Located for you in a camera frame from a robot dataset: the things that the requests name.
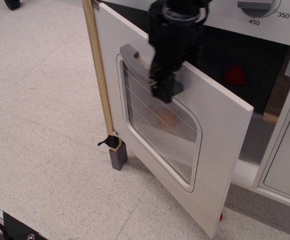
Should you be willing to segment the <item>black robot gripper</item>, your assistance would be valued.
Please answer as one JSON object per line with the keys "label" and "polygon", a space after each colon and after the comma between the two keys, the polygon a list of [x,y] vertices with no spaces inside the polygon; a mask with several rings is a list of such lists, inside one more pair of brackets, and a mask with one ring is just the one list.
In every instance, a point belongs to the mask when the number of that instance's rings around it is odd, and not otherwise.
{"label": "black robot gripper", "polygon": [[175,74],[198,42],[209,14],[208,0],[156,0],[148,12],[148,42],[155,54],[149,76],[152,95],[172,101]]}

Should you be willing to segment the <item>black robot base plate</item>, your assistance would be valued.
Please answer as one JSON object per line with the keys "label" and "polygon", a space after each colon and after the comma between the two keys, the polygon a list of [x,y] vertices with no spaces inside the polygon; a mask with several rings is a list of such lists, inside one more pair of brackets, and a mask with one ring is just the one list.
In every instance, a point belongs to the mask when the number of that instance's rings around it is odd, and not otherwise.
{"label": "black robot base plate", "polygon": [[3,212],[3,225],[11,240],[47,240],[45,236]]}

